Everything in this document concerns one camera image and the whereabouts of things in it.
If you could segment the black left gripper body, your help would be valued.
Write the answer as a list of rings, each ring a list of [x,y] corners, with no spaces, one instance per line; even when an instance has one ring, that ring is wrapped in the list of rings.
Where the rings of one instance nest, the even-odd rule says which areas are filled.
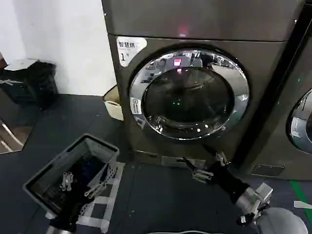
[[[50,221],[50,226],[58,230],[76,230],[80,211],[89,204],[89,198],[84,195],[68,197],[59,215]]]

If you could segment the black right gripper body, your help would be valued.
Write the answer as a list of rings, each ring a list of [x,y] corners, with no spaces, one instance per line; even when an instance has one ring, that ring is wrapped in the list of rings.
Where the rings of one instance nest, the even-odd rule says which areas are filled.
[[[230,173],[227,166],[221,165],[220,161],[209,166],[208,172],[213,174],[210,182],[219,185],[229,195],[233,204],[235,204],[249,188],[249,184],[236,178]]]

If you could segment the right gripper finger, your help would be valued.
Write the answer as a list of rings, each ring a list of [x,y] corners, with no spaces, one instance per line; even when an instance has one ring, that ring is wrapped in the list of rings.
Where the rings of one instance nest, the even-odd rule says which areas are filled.
[[[214,156],[216,161],[219,161],[221,166],[228,166],[229,165],[229,161],[227,160],[227,158],[225,157],[223,151],[219,152],[216,149],[208,146],[208,145],[203,145],[203,148],[210,153],[212,156]]]
[[[213,178],[213,173],[205,171],[201,168],[196,167],[192,164],[188,159],[185,157],[183,161],[187,165],[187,167],[192,171],[192,178],[199,181],[199,182],[209,182]]]

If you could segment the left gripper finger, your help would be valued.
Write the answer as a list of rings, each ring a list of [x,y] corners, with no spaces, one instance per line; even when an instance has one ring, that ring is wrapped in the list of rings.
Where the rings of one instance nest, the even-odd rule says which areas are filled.
[[[84,196],[91,199],[93,197],[97,197],[99,194],[102,193],[102,191],[106,188],[106,181],[101,181],[88,191],[84,193]]]
[[[72,190],[73,174],[72,172],[63,172],[62,183],[60,184],[60,189],[64,193],[68,193]]]

